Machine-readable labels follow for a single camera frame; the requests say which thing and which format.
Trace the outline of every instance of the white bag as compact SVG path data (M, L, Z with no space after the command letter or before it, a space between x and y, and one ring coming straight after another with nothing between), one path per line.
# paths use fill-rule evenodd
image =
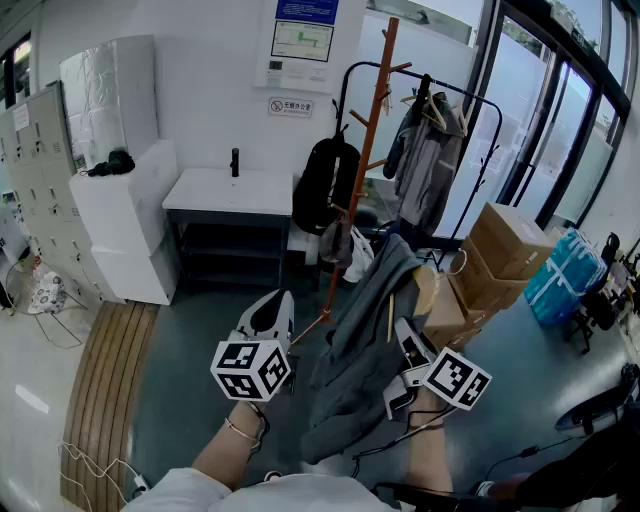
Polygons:
M343 277L345 281L357 283L362 279L376 256L373 254L369 241L355 226L351 228L351 238L353 239L353 263L351 263Z

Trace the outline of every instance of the faucet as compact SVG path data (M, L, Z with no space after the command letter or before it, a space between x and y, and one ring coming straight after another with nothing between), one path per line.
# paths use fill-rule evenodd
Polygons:
M240 176L239 157L240 150L238 148L233 148L231 150L231 176L233 178Z

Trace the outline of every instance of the cardboard box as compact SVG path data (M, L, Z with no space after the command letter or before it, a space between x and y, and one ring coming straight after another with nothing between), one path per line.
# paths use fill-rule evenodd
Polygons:
M423 332L431 343L442 348L452 336L468 329L465 329L466 320L449 280L441 277L438 286L438 295Z
M473 242L467 238L451 263L452 284L468 310L508 309L529 284L529 280L496 279L480 256Z
M496 279L531 279L555 244L517 208L487 203L469 238Z
M482 329L472 329L471 331L458 333L449 340L446 346L451 350L462 350L480 331Z

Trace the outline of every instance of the wooden stick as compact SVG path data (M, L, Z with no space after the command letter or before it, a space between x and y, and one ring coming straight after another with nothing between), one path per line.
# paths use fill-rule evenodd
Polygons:
M363 125L369 128L369 121L367 121L364 117L358 114L355 110L349 110L349 114L355 117L358 121L360 121Z
M404 64L400 64L399 66L393 66L389 70L389 73L394 73L396 71L402 71L403 69L410 68L411 66L413 66L413 64L411 62L405 62Z
M378 160L377 162L373 162L372 164L367 165L367 171L370 171L371 169L375 169L376 167L380 167L381 165L384 165L386 163L387 163L386 158L384 160Z
M387 32L385 34L384 51L382 53L382 60L380 61L380 70L378 71L378 81L376 82L376 89L373 94L373 101L371 103L371 113L369 114L369 121L366 121L356 112L351 110L349 113L355 117L358 121L367 127L367 133L364 138L364 144L362 147L362 155L360 157L360 163L358 165L358 173L356 174L355 184L353 186L353 192L351 194L351 204L349 205L349 218L353 224L353 220L356 215L356 209L358 207L358 201L362 194L362 184L364 183L365 175L367 174L367 167L369 158L371 158L371 150L373 149L373 142L376 136L376 130L378 128L378 121L380 120L380 111L382 110L382 100L380 99L387 91L387 79L389 78L389 72L391 70L391 59L393 58L393 48L396 44L396 36L398 35L398 18L390 18ZM318 318L313 324L311 324L300 336L298 336L292 346L306 336L317 325L331 320L331 307L333 305L333 299L338 288L338 281L340 280L340 269L334 269L333 276L331 277L331 286L329 287L329 295L327 297L327 304L324 307L322 316Z
M335 203L331 203L331 208L333 208L334 210L338 210L340 213L342 213L343 215L349 215L349 212L347 210L345 210L344 208L342 208L341 206L338 206Z
M373 102L371 103L369 125L367 126L367 134L364 138L364 145L362 147L362 154L360 157L360 165L358 166L358 174L356 175L356 182L353 187L353 194L351 195L351 206L349 207L349 214L351 216L352 223L356 215L358 200L360 199L357 194L362 190L362 184L364 183L365 174L367 173L367 165L369 162L369 158L371 157L371 150L373 149L373 142L376 137L376 130L378 129L380 110L382 109L382 101L380 101L379 98L387 90L387 78L389 76L389 70L391 69L391 59L393 58L393 48L396 44L396 36L398 35L398 24L398 18L389 19L387 38L384 44L382 60L380 61L380 71L378 72L378 81L376 83L376 90L373 95Z

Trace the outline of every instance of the white wrapped package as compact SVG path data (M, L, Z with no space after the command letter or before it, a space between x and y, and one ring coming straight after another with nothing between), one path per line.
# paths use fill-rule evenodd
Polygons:
M158 139L153 36L114 39L60 64L76 167L126 149L135 160Z

